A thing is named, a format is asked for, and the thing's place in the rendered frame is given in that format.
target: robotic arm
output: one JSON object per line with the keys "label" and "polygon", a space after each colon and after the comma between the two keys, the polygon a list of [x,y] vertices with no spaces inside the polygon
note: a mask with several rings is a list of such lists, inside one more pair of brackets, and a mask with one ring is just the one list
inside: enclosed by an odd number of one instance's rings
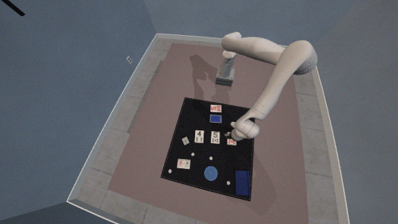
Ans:
{"label": "robotic arm", "polygon": [[260,128],[249,119],[264,120],[277,103],[287,80],[293,74],[311,72],[318,61],[314,48],[305,40],[296,41],[284,48],[264,38],[242,38],[240,33],[233,32],[223,37],[222,47],[225,51],[276,65],[267,85],[251,109],[236,123],[231,123],[231,136],[236,141],[256,137]]}

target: concrete floor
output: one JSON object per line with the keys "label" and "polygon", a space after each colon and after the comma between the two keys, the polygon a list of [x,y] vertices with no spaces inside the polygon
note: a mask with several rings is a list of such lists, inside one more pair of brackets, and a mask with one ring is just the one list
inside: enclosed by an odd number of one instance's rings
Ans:
{"label": "concrete floor", "polygon": [[[114,223],[204,223],[107,189],[129,138],[134,115],[140,110],[151,80],[173,42],[221,47],[221,39],[218,38],[165,34],[154,38],[95,143],[68,198],[69,203]],[[333,147],[334,142],[330,142],[332,136],[325,134],[331,132],[325,125],[330,124],[328,115],[321,113],[323,95],[318,100],[319,87],[315,81],[319,77],[317,71],[313,71],[294,76],[294,79],[304,150],[309,223],[339,223],[341,211],[338,212],[336,196],[341,198],[343,192],[340,191],[342,186],[338,186],[339,192],[336,193],[335,186],[341,174],[339,176],[336,172],[340,171],[340,167],[336,167],[336,159],[333,156],[330,159],[330,155],[336,154],[336,148]]]}

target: black cloth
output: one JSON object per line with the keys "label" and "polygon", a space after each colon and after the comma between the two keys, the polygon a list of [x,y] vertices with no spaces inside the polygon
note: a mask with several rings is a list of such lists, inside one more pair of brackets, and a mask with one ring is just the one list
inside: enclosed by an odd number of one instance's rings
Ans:
{"label": "black cloth", "polygon": [[[210,112],[211,105],[221,105],[222,112]],[[236,122],[248,110],[223,103],[184,98],[161,177],[250,201],[254,139],[243,139],[236,142],[235,146],[227,145],[228,139],[232,139],[231,122]],[[221,115],[222,122],[211,123],[210,115]],[[194,142],[195,130],[204,131],[203,143]],[[219,144],[210,142],[212,131],[220,132]],[[185,137],[189,140],[186,145],[182,140]],[[189,169],[177,168],[178,159],[185,160],[183,164],[189,160]],[[204,174],[205,169],[211,166],[217,170],[217,177],[212,181]],[[236,178],[238,174],[248,174],[248,179]]]}

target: wall outlet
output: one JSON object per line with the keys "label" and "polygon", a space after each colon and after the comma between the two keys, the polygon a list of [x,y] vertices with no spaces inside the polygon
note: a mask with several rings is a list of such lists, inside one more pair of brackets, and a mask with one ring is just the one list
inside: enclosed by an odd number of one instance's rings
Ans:
{"label": "wall outlet", "polygon": [[133,63],[132,59],[130,58],[130,56],[127,57],[127,61],[131,64]]}

